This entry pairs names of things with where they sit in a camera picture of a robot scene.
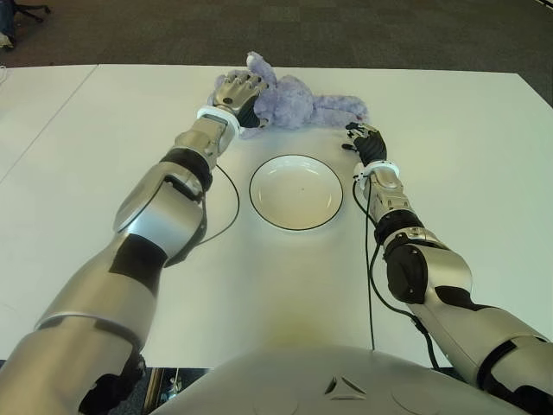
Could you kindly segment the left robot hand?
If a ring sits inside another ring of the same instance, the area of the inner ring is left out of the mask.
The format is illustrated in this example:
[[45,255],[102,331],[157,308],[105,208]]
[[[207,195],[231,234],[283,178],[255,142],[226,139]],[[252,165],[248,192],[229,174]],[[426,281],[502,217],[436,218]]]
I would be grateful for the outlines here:
[[264,128],[268,121],[255,113],[255,104],[268,88],[263,78],[250,72],[229,73],[215,87],[210,103],[220,110],[230,112],[241,127]]

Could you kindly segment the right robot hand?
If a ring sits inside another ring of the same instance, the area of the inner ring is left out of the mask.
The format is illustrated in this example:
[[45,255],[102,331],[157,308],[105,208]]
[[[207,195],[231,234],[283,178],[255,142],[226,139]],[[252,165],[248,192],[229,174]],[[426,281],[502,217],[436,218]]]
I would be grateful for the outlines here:
[[341,148],[356,152],[364,166],[387,159],[385,141],[375,127],[352,122],[346,125],[346,135],[350,143]]

